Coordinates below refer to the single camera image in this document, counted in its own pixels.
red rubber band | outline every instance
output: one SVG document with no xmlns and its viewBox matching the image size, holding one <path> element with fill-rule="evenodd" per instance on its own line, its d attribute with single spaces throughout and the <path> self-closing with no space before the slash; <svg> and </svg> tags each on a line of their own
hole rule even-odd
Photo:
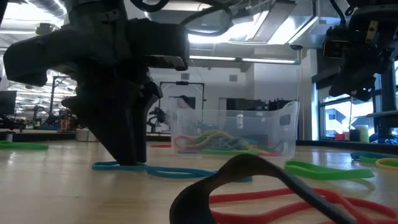
<svg viewBox="0 0 398 224">
<path fill-rule="evenodd" d="M 182 147 L 180 147 L 180 145 L 178 145 L 178 140 L 179 140 L 179 139 L 188 140 L 188 141 L 191 143 L 191 145 L 193 146 L 193 149 L 194 149 L 194 150 L 199 150 L 199 148 L 198 148 L 197 145 L 195 144 L 195 139 L 194 139 L 193 137 L 189 137 L 189 136 L 178 136 L 178 137 L 176 137 L 176 138 L 174 139 L 174 144 L 175 144 L 175 146 L 176 146 L 177 148 L 183 149 Z"/>
<path fill-rule="evenodd" d="M 352 214 L 353 217 L 360 224 L 398 224 L 398 212 L 395 210 L 380 205 L 378 203 L 369 202 L 357 198 L 344 197 L 336 192 L 325 189 L 314 189 L 314 191 L 320 195 L 325 196 L 325 200 L 331 203 L 339 203 Z M 210 204 L 220 202 L 236 202 L 242 200 L 254 200 L 260 198 L 274 197 L 280 195 L 288 195 L 293 192 L 290 189 L 279 189 L 279 190 L 268 190 L 264 192 L 253 192 L 243 194 L 226 194 L 226 195 L 212 195 L 209 198 Z M 370 219 L 367 215 L 361 213 L 356 207 L 363 207 L 371 209 L 375 212 L 383 214 L 391 219 Z M 240 215 L 223 212 L 211 211 L 214 219 L 217 223 L 222 224 L 263 224 L 273 222 L 286 215 L 299 212 L 305 209 L 311 208 L 307 202 L 297 202 L 290 205 L 277 208 L 275 210 L 258 214 L 258 215 Z M 333 222 L 323 222 L 322 224 L 332 224 Z"/>
<path fill-rule="evenodd" d="M 153 144 L 153 145 L 150 145 L 150 147 L 151 147 L 151 148 L 169 148 L 169 147 L 172 147 L 172 145 L 170 145 L 170 144 L 164 144 L 164 145 L 161 145 L 161 144 L 159 144 L 159 145 Z"/>
</svg>

laboratory room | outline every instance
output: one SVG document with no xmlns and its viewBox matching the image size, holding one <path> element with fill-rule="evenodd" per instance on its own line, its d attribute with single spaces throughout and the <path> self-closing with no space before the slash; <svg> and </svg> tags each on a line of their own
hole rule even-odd
<svg viewBox="0 0 398 224">
<path fill-rule="evenodd" d="M 0 1 L 0 223 L 398 224 L 398 2 Z"/>
</svg>

clear plastic bin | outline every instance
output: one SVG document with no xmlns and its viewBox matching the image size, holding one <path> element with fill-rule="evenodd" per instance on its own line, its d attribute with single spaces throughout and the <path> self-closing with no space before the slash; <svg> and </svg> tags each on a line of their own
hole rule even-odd
<svg viewBox="0 0 398 224">
<path fill-rule="evenodd" d="M 294 157 L 299 103 L 277 111 L 221 111 L 176 108 L 172 147 L 179 154 L 242 153 L 265 158 Z"/>
</svg>

white wall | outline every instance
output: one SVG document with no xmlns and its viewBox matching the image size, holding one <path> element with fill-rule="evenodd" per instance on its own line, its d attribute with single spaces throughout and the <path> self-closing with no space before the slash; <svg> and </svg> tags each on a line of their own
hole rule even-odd
<svg viewBox="0 0 398 224">
<path fill-rule="evenodd" d="M 255 73 L 254 67 L 256 64 L 252 64 L 248 71 L 246 72 L 246 97 L 247 100 L 256 100 L 255 98 Z"/>
<path fill-rule="evenodd" d="M 302 60 L 302 78 L 300 79 L 300 139 L 319 140 L 318 136 L 318 91 L 312 83 L 317 74 L 317 51 L 308 50 Z"/>
<path fill-rule="evenodd" d="M 156 83 L 175 82 L 181 80 L 181 73 L 189 73 L 189 82 L 197 82 L 205 84 L 205 102 L 204 109 L 218 110 L 219 98 L 245 98 L 246 94 L 246 74 L 242 73 L 238 68 L 198 68 L 190 67 L 187 71 L 178 72 L 171 69 L 150 69 L 150 75 Z M 230 82 L 229 75 L 238 75 L 237 82 Z M 185 86 L 186 91 L 182 92 L 182 88 L 170 85 L 167 94 L 180 96 L 198 96 L 198 90 L 194 86 Z"/>
<path fill-rule="evenodd" d="M 308 50 L 301 65 L 254 64 L 254 80 L 248 73 L 247 87 L 254 99 L 299 100 L 299 139 L 318 139 L 318 94 L 312 83 L 317 73 L 316 50 Z"/>
<path fill-rule="evenodd" d="M 254 65 L 254 99 L 296 100 L 299 89 L 299 65 L 256 63 Z"/>
</svg>

ceiling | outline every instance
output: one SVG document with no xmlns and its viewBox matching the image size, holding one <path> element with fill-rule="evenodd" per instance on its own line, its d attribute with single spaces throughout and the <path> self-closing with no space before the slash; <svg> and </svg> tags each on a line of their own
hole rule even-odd
<svg viewBox="0 0 398 224">
<path fill-rule="evenodd" d="M 345 10 L 347 7 L 345 1 L 337 1 Z M 59 0 L 29 0 L 29 2 L 27 4 L 24 1 L 15 0 L 8 4 L 0 27 L 0 54 L 4 53 L 7 47 L 14 42 L 35 37 L 35 29 L 42 22 L 58 27 L 63 24 L 66 11 L 63 10 L 63 6 L 59 5 Z M 129 0 L 124 0 L 124 3 L 130 19 L 145 17 L 144 13 L 135 8 Z M 203 7 L 206 6 L 195 1 L 171 0 L 165 9 L 147 14 L 147 17 L 159 22 L 179 23 L 185 17 L 197 12 L 198 8 Z M 190 55 L 300 60 L 298 52 L 289 47 L 288 41 L 295 39 L 293 44 L 319 48 L 326 28 L 330 24 L 338 22 L 337 14 L 330 3 L 321 0 L 241 0 L 239 4 L 232 7 L 234 13 L 244 9 L 250 13 L 250 16 L 245 19 L 253 19 L 251 23 L 234 26 L 230 32 L 234 32 L 235 36 L 232 35 L 231 38 L 228 36 L 227 39 L 223 37 L 224 39 L 221 41 L 193 40 L 190 44 Z M 187 27 L 203 31 L 217 30 L 225 23 L 225 16 L 223 12 L 215 12 L 188 24 Z M 295 34 L 299 31 L 302 31 L 302 35 L 296 38 Z M 245 72 L 251 65 L 247 62 L 218 60 L 192 60 L 190 64 L 197 67 L 240 68 L 242 72 Z M 1 82 L 0 88 L 8 86 L 9 90 L 17 90 L 18 107 L 25 108 L 25 111 L 30 111 L 29 107 L 32 104 L 40 104 L 49 108 L 49 93 L 53 77 L 60 75 L 62 74 L 49 71 L 47 84 L 40 88 L 31 88 L 31 86 L 27 88 L 25 85 L 7 82 L 5 79 L 3 79 L 4 82 Z M 55 109 L 61 107 L 59 99 L 75 94 L 74 86 L 76 86 L 76 82 L 71 79 L 57 80 L 59 81 L 56 81 Z"/>
</svg>

